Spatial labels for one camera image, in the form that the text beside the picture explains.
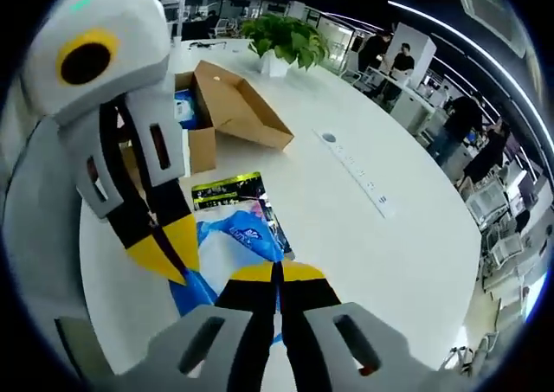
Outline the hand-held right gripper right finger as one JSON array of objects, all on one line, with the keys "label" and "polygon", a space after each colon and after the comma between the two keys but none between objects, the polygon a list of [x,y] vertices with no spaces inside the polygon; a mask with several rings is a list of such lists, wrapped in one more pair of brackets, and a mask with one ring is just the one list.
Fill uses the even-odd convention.
[{"label": "hand-held right gripper right finger", "polygon": [[299,391],[417,391],[429,367],[400,332],[353,302],[325,275],[296,261],[280,264],[282,334]]}]

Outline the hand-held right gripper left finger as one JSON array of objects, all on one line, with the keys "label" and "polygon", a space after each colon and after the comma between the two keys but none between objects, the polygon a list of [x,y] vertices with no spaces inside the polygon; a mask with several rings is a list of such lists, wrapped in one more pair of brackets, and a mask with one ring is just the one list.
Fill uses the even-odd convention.
[{"label": "hand-held right gripper left finger", "polygon": [[275,264],[232,274],[214,305],[160,333],[146,362],[153,391],[259,391],[274,339]]}]

